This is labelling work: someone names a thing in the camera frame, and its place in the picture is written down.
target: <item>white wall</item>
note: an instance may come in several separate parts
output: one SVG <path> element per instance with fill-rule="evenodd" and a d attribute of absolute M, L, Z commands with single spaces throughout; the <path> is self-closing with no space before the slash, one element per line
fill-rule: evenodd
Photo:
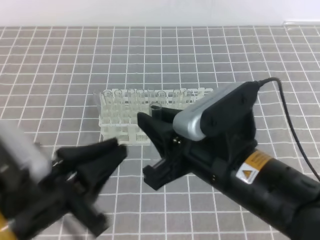
<path fill-rule="evenodd" d="M 281 25 L 320 21 L 319 0 L 2 0 L 0 26 Z"/>

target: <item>test tube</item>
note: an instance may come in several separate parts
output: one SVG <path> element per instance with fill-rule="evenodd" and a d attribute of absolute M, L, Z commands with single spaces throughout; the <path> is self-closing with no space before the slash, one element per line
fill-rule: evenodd
<path fill-rule="evenodd" d="M 145 91 L 143 89 L 136 90 L 136 103 L 137 103 L 137 110 L 139 112 L 145 112 L 145 105 L 146 105 L 146 98 L 145 98 Z"/>
<path fill-rule="evenodd" d="M 106 123 L 109 123 L 113 116 L 114 95 L 110 90 L 104 90 L 103 98 L 105 102 L 105 107 L 103 109 L 102 117 Z"/>
<path fill-rule="evenodd" d="M 181 90 L 174 89 L 172 93 L 172 108 L 178 109 L 180 105 Z"/>
<path fill-rule="evenodd" d="M 124 103 L 124 95 L 121 90 L 117 89 L 114 91 L 114 116 L 113 123 L 118 124 L 120 119 L 123 117 L 123 103 Z"/>
<path fill-rule="evenodd" d="M 191 103 L 191 92 L 189 90 L 185 90 L 182 95 L 182 107 L 185 109 Z"/>
<path fill-rule="evenodd" d="M 155 103 L 157 101 L 156 91 L 152 87 L 148 87 L 147 89 L 148 94 L 148 103 Z"/>
<path fill-rule="evenodd" d="M 155 119 L 161 119 L 162 105 L 158 102 L 152 102 L 149 105 L 149 115 Z"/>
<path fill-rule="evenodd" d="M 130 121 L 130 109 L 129 105 L 123 104 L 122 105 L 122 124 L 128 124 Z"/>
<path fill-rule="evenodd" d="M 165 91 L 163 90 L 158 91 L 157 98 L 158 98 L 157 102 L 162 106 L 165 106 L 167 104 L 167 94 Z"/>
<path fill-rule="evenodd" d="M 131 123 L 135 123 L 136 122 L 136 118 L 137 118 L 137 98 L 136 98 L 136 90 L 133 88 L 129 88 L 126 91 L 126 94 L 128 96 L 128 105 L 129 105 L 129 113 L 128 115 L 131 118 Z"/>

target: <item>white robot part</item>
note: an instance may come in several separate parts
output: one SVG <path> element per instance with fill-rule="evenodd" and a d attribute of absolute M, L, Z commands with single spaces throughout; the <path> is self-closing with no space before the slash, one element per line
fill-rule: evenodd
<path fill-rule="evenodd" d="M 0 121 L 0 144 L 7 149 L 20 169 L 29 170 L 30 178 L 35 183 L 39 183 L 51 172 L 51 160 L 9 121 Z"/>

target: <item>black cable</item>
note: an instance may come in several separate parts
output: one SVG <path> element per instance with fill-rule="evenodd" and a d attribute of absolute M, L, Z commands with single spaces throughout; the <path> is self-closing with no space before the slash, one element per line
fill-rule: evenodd
<path fill-rule="evenodd" d="M 315 168 L 314 168 L 314 167 L 312 166 L 312 164 L 310 163 L 310 161 L 309 161 L 309 159 L 308 159 L 308 157 L 307 157 L 304 149 L 303 149 L 302 146 L 301 146 L 301 143 L 300 143 L 300 141 L 299 141 L 299 139 L 298 139 L 298 136 L 297 136 L 297 134 L 296 134 L 296 131 L 295 131 L 295 129 L 294 129 L 294 126 L 293 126 L 293 124 L 292 124 L 292 122 L 291 122 L 291 118 L 290 118 L 290 115 L 289 115 L 289 112 L 288 112 L 288 108 L 287 108 L 287 103 L 286 103 L 286 100 L 285 100 L 284 90 L 283 90 L 283 88 L 282 88 L 282 83 L 281 83 L 280 79 L 277 78 L 277 77 L 270 77 L 270 78 L 267 78 L 267 79 L 265 79 L 265 80 L 260 80 L 260 81 L 258 81 L 260 88 L 261 88 L 263 85 L 265 85 L 265 84 L 267 84 L 267 83 L 270 83 L 270 82 L 276 82 L 276 83 L 277 83 L 278 88 L 279 88 L 279 92 L 280 92 L 280 97 L 281 97 L 283 109 L 284 109 L 284 113 L 285 113 L 285 117 L 286 117 L 286 120 L 287 120 L 287 122 L 288 122 L 288 124 L 289 124 L 289 127 L 290 127 L 290 130 L 291 130 L 291 132 L 292 132 L 293 138 L 294 138 L 296 144 L 298 145 L 298 148 L 299 148 L 299 150 L 300 150 L 300 152 L 301 152 L 301 154 L 302 154 L 302 156 L 303 156 L 306 164 L 308 164 L 309 168 L 311 169 L 311 171 L 313 172 L 313 174 L 315 175 L 315 177 L 316 177 L 316 178 L 319 180 L 319 182 L 320 182 L 320 176 L 318 175 L 317 171 L 315 170 Z"/>

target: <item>yellow warning label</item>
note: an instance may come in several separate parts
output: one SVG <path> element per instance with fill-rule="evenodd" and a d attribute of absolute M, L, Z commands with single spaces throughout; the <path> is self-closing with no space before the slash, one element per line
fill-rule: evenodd
<path fill-rule="evenodd" d="M 247 184 L 252 184 L 270 159 L 272 159 L 271 156 L 256 150 L 242 163 L 235 176 Z"/>
<path fill-rule="evenodd" d="M 260 171 L 270 159 L 272 159 L 271 156 L 265 154 L 262 151 L 257 150 L 254 153 L 252 153 L 244 162 L 253 167 L 254 169 Z"/>
<path fill-rule="evenodd" d="M 17 240 L 8 226 L 7 220 L 0 212 L 0 240 Z"/>
<path fill-rule="evenodd" d="M 247 179 L 249 179 L 249 177 L 250 177 L 250 175 L 251 175 L 251 173 L 252 173 L 252 171 L 248 171 L 248 170 L 243 170 L 242 172 L 243 172 L 243 174 L 245 175 L 245 177 L 246 177 Z"/>

